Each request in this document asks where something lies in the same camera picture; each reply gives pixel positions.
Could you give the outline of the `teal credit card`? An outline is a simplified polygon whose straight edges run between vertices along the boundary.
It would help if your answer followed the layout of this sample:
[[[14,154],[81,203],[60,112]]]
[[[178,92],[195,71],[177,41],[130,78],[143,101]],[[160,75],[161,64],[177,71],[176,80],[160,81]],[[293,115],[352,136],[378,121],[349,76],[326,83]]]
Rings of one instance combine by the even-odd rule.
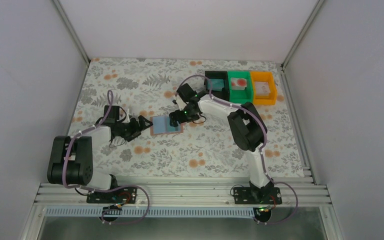
[[[172,126],[172,124],[171,124],[171,122],[170,122],[170,120],[168,120],[168,122],[167,122],[167,132],[168,133],[179,133],[179,132],[181,132],[181,125],[177,125],[177,126]]]
[[[212,89],[212,91],[222,91],[225,87],[225,81],[223,79],[210,78],[207,81],[207,88]]]

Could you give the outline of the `orange leather card holder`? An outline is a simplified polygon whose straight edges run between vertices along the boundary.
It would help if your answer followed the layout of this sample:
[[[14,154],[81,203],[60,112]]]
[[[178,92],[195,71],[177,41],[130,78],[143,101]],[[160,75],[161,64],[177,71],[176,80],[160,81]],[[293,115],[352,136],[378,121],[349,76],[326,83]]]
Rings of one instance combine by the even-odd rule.
[[[158,115],[152,116],[150,120],[153,122],[153,126],[150,128],[150,135],[169,135],[169,134],[179,134],[183,132],[183,126],[181,126],[181,132],[168,133],[167,132],[167,123],[169,120],[168,115]]]

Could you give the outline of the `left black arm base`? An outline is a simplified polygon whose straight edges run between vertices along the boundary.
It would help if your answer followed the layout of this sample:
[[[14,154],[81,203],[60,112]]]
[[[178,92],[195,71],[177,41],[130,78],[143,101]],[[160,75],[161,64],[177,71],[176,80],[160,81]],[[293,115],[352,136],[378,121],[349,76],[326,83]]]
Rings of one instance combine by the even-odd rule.
[[[118,219],[115,215],[122,213],[122,208],[125,204],[134,204],[136,202],[136,196],[138,188],[134,186],[123,187],[113,192],[94,192],[90,190],[87,193],[82,193],[78,188],[75,191],[81,195],[87,197],[86,202],[89,204],[110,204],[102,208],[102,212],[106,210],[113,210],[113,213],[105,213],[104,215],[112,216],[99,216],[103,222],[113,223]]]

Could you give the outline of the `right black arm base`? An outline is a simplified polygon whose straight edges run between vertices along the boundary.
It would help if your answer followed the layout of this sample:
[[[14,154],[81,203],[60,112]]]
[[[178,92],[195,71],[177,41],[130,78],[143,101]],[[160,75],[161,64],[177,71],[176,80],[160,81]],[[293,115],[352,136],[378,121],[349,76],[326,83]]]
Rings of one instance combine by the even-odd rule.
[[[236,205],[254,205],[252,208],[253,220],[258,224],[267,225],[272,217],[273,209],[282,203],[282,195],[280,188],[275,186],[273,178],[267,173],[264,173],[259,179],[262,180],[262,185],[249,180],[248,186],[233,185],[229,194]]]

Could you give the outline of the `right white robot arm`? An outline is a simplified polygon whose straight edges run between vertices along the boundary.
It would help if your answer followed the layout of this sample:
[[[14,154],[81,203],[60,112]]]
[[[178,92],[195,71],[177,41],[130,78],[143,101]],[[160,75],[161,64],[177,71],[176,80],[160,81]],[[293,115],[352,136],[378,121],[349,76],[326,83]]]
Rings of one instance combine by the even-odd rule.
[[[197,121],[204,114],[226,120],[234,143],[245,151],[250,188],[261,195],[272,190],[274,181],[267,173],[263,156],[267,127],[251,102],[237,104],[218,98],[209,91],[198,93],[187,83],[178,88],[174,102],[179,109],[169,114],[172,127]]]

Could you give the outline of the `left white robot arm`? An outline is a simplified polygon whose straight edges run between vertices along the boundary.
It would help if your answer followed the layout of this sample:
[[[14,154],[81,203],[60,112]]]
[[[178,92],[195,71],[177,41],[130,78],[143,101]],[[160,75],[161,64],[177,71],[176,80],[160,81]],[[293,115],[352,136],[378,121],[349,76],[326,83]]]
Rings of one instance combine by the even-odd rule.
[[[116,137],[130,142],[151,126],[152,121],[142,115],[133,117],[120,106],[106,105],[103,117],[92,127],[74,136],[54,138],[47,168],[48,182],[104,193],[115,189],[114,175],[94,169],[94,152]]]

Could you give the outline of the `white red card in green bin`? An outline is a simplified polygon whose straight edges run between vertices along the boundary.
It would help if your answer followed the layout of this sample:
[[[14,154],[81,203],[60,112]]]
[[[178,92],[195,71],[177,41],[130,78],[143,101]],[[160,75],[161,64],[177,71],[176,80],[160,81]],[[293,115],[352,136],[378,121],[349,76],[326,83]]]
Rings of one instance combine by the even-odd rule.
[[[242,91],[246,89],[248,81],[246,78],[232,77],[230,78],[230,85],[232,90]]]

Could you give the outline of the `white card in orange bin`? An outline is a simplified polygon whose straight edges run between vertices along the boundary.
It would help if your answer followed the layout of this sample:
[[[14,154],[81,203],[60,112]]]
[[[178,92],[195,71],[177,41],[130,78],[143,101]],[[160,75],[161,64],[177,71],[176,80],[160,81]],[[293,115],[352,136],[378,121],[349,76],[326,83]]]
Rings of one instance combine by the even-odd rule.
[[[255,85],[254,93],[258,98],[266,97],[271,93],[268,82],[256,81],[254,85]]]

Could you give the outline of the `floral table mat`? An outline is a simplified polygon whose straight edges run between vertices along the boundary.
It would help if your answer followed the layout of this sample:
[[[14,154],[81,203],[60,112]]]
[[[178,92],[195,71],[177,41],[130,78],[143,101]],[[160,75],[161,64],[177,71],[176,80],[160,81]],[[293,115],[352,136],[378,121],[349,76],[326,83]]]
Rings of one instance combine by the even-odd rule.
[[[196,90],[204,88],[206,70],[262,71],[274,76],[275,105],[258,106],[268,128],[264,160],[273,178],[305,175],[287,101],[277,66],[271,61],[94,58],[89,64],[70,134],[90,127],[104,115],[107,91],[114,104],[134,116],[166,116],[176,109],[174,93],[182,81]],[[232,138],[225,119],[207,115],[206,121],[186,123],[181,133],[152,135],[145,130],[126,142],[118,137],[94,151],[93,165],[119,176],[248,177],[245,153]]]

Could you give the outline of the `black plastic bin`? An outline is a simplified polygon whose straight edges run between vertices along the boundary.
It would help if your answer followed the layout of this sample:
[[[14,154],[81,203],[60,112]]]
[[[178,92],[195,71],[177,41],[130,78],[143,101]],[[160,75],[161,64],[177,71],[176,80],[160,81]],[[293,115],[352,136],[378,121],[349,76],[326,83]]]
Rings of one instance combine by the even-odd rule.
[[[210,82],[205,78],[204,86],[208,91],[212,87],[212,94],[217,98],[228,101],[230,98],[228,72],[227,71],[205,71],[204,75],[210,79]]]

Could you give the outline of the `green plastic bin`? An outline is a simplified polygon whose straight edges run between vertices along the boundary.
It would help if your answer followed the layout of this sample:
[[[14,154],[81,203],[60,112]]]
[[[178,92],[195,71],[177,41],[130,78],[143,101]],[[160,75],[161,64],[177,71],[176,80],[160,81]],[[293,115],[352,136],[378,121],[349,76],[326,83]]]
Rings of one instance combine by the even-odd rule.
[[[228,71],[229,101],[237,104],[253,102],[254,88],[249,71]]]

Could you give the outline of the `orange plastic bin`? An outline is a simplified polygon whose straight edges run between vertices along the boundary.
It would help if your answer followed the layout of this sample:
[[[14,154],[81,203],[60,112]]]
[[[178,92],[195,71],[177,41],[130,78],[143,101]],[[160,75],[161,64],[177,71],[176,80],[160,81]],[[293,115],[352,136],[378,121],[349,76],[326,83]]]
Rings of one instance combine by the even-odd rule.
[[[277,100],[277,88],[274,76],[269,71],[250,72],[255,105],[273,106]]]

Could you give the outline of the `aluminium mounting rail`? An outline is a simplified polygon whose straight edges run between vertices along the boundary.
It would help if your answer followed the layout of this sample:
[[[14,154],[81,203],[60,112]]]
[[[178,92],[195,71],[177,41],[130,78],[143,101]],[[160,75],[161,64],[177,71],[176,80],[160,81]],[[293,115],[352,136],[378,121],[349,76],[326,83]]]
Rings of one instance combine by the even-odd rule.
[[[153,207],[234,207],[230,194],[234,185],[248,185],[248,177],[145,177],[119,176],[119,185],[133,184],[148,193]],[[332,204],[327,186],[316,185],[311,177],[280,177],[281,207],[325,207]],[[61,185],[42,183],[36,205],[83,206],[87,199]]]

